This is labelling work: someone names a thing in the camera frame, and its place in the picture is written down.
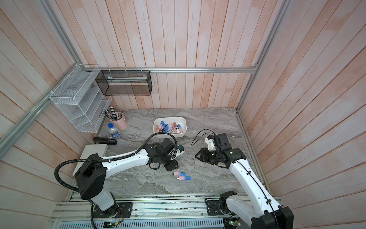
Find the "pink blue lipstick tube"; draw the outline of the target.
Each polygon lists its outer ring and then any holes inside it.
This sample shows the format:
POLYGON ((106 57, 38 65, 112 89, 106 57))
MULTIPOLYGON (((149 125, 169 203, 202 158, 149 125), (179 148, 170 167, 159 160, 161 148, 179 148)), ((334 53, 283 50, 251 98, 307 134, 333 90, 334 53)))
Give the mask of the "pink blue lipstick tube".
POLYGON ((177 125, 176 129, 177 129, 177 133, 183 133, 184 132, 180 125, 177 125))

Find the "pink blue lipstick top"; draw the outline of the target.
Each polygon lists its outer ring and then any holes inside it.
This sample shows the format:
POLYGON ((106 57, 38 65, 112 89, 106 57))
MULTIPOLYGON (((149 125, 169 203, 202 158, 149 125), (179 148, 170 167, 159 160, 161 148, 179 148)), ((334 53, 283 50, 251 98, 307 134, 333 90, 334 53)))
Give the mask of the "pink blue lipstick top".
POLYGON ((161 131, 164 128, 164 121, 161 121, 160 125, 159 125, 159 131, 161 131))

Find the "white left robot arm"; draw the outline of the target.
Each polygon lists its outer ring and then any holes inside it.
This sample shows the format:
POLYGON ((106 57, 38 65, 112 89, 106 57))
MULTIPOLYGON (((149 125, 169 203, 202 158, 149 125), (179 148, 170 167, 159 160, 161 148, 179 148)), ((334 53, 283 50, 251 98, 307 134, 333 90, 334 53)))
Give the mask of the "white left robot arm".
POLYGON ((81 199, 96 204, 102 211, 116 205, 112 194, 104 188, 104 182, 112 175, 149 164, 163 165, 167 171, 179 167, 176 158, 185 152, 183 145, 176 145, 165 138, 161 143, 144 145, 141 150, 117 156, 90 155, 75 173, 81 199))

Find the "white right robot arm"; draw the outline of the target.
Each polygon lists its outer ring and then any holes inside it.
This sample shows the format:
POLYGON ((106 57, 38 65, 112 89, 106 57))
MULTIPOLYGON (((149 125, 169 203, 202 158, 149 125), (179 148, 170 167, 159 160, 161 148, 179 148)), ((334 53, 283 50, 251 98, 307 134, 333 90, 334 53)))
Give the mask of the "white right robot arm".
POLYGON ((202 148, 195 158, 210 165, 224 164, 239 181, 251 203, 243 201, 236 192, 222 193, 218 200, 224 214, 233 213, 252 229, 291 229, 294 214, 289 207, 283 207, 267 191, 246 156, 239 148, 233 148, 227 134, 210 134, 205 138, 207 147, 202 148))

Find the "pink round cup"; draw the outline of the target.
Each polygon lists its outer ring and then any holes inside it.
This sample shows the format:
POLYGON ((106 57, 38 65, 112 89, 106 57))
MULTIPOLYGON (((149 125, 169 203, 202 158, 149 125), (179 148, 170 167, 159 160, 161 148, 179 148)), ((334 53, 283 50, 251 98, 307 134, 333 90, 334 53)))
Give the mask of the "pink round cup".
POLYGON ((122 117, 119 120, 111 120, 111 123, 115 127, 117 127, 119 131, 125 130, 128 127, 128 124, 126 122, 124 115, 122 115, 122 117))

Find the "small clear water bottle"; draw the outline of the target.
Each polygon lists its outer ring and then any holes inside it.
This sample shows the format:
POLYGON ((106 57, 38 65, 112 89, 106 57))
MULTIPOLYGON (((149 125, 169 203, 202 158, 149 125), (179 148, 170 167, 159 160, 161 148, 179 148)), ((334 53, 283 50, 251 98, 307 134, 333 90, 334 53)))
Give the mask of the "small clear water bottle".
POLYGON ((109 133, 112 138, 117 138, 120 136, 119 129, 116 126, 114 126, 112 123, 108 124, 108 128, 109 128, 109 133))

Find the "white book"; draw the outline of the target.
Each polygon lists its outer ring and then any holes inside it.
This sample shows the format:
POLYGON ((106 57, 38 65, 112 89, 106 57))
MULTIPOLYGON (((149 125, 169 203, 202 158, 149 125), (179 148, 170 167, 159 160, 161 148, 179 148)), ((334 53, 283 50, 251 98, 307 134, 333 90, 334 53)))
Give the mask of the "white book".
POLYGON ((97 154, 99 157, 105 156, 108 146, 106 144, 86 145, 80 159, 87 159, 90 155, 97 154))

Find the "pens in cup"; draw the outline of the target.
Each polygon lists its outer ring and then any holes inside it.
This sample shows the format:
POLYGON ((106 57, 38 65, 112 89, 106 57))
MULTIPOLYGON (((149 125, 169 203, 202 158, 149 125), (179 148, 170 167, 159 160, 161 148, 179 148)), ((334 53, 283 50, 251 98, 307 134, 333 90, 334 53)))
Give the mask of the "pens in cup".
POLYGON ((116 111, 113 106, 109 106, 109 108, 104 111, 104 115, 114 121, 118 121, 123 117, 123 113, 116 111))

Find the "black stapler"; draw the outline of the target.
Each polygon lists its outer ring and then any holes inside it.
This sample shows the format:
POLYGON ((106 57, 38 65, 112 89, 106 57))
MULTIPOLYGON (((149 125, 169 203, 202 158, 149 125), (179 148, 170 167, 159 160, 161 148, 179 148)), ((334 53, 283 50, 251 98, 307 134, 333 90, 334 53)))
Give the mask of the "black stapler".
POLYGON ((94 137, 93 142, 95 145, 116 146, 118 141, 111 138, 94 137))

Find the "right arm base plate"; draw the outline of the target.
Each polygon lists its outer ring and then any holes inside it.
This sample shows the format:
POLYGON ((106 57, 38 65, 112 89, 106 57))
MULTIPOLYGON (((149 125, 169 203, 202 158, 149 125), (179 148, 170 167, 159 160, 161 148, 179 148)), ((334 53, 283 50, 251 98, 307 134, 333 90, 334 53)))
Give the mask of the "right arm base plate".
POLYGON ((227 215, 230 211, 227 209, 223 200, 205 199, 207 214, 209 216, 227 215))

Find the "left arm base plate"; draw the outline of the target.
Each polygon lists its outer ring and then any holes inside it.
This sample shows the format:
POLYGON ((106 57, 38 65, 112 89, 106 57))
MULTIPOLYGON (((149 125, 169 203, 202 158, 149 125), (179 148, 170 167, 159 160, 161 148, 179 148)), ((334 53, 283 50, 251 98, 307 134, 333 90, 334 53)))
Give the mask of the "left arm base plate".
POLYGON ((94 205, 92 210, 93 218, 129 218, 132 213, 132 202, 117 202, 108 210, 102 211, 98 206, 94 205))

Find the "black mesh wall basket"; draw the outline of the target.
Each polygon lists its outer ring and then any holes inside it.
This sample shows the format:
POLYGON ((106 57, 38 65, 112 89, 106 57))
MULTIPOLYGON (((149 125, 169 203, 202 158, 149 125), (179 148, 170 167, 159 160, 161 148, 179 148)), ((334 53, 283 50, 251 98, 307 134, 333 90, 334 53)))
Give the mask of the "black mesh wall basket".
POLYGON ((150 72, 143 70, 101 70, 96 83, 107 96, 149 96, 153 87, 150 72))

